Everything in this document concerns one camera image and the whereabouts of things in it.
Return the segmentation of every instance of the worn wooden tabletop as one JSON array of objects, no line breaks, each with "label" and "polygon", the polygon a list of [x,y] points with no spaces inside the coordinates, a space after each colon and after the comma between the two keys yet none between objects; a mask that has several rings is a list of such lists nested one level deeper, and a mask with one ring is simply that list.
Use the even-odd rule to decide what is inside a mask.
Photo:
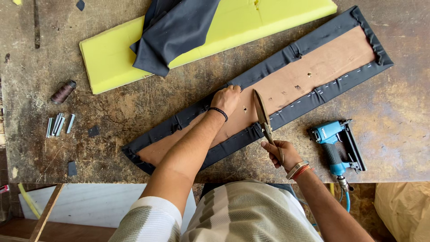
[{"label": "worn wooden tabletop", "polygon": [[[149,0],[37,0],[40,48],[35,48],[33,1],[0,5],[0,74],[11,182],[144,183],[149,176],[121,152],[122,145],[215,90],[235,76],[316,29],[335,15],[277,33],[152,76],[92,95],[78,43],[144,15]],[[395,65],[274,132],[289,140],[332,182],[321,147],[306,129],[353,118],[352,128],[368,171],[348,171],[350,182],[430,180],[430,4],[427,0],[335,0],[338,13],[358,4]],[[62,105],[49,97],[60,82],[78,83]],[[76,114],[71,134],[45,138],[48,117]],[[101,135],[89,138],[98,124]],[[200,172],[196,182],[254,178],[287,182],[259,141]],[[67,177],[76,161],[77,176]]]}]

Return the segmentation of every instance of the thread spool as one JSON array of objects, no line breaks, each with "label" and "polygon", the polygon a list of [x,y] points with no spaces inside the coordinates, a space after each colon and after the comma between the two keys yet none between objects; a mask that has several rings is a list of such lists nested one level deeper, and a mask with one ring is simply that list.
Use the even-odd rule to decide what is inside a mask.
[{"label": "thread spool", "polygon": [[67,99],[67,97],[76,88],[76,82],[74,80],[69,80],[64,84],[56,93],[51,96],[51,101],[55,104],[62,104]]}]

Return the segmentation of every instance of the striped shirt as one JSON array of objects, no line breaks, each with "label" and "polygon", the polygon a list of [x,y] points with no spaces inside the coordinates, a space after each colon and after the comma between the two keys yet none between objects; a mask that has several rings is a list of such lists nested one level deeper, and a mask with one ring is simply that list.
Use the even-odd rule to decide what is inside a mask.
[{"label": "striped shirt", "polygon": [[144,197],[109,241],[322,241],[291,193],[256,180],[227,183],[205,194],[182,236],[181,222],[171,202]]}]

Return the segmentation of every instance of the scissors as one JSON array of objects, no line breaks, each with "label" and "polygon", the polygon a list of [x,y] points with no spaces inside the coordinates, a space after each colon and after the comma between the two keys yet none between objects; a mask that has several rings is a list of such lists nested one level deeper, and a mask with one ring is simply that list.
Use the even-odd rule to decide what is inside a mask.
[{"label": "scissors", "polygon": [[[255,109],[257,110],[257,116],[258,116],[258,122],[261,125],[261,131],[264,133],[264,136],[269,141],[270,144],[275,145],[275,142],[272,139],[272,127],[270,126],[270,118],[267,114],[266,106],[264,106],[263,99],[261,98],[261,95],[257,92],[257,90],[254,89],[254,104]],[[279,164],[281,166],[284,165],[284,153],[282,153],[281,147],[278,147],[278,155],[275,155],[276,157],[279,157]]]}]

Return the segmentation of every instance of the man's right hand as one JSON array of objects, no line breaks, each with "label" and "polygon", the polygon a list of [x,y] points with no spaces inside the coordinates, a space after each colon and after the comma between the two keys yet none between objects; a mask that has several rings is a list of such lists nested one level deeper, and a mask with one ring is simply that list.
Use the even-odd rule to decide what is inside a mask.
[{"label": "man's right hand", "polygon": [[236,110],[240,100],[240,87],[230,85],[215,93],[212,99],[211,108],[221,109],[225,114],[230,115]]},{"label": "man's right hand", "polygon": [[297,165],[297,163],[300,163],[303,161],[303,159],[300,157],[300,155],[297,153],[297,150],[294,148],[293,144],[291,144],[288,141],[281,141],[281,140],[274,140],[275,145],[272,145],[266,141],[261,142],[261,146],[269,152],[269,158],[272,160],[273,165],[276,168],[279,168],[281,164],[279,163],[279,157],[278,155],[278,147],[281,148],[282,153],[284,154],[284,168],[285,171],[288,173],[291,171],[291,169]]}]

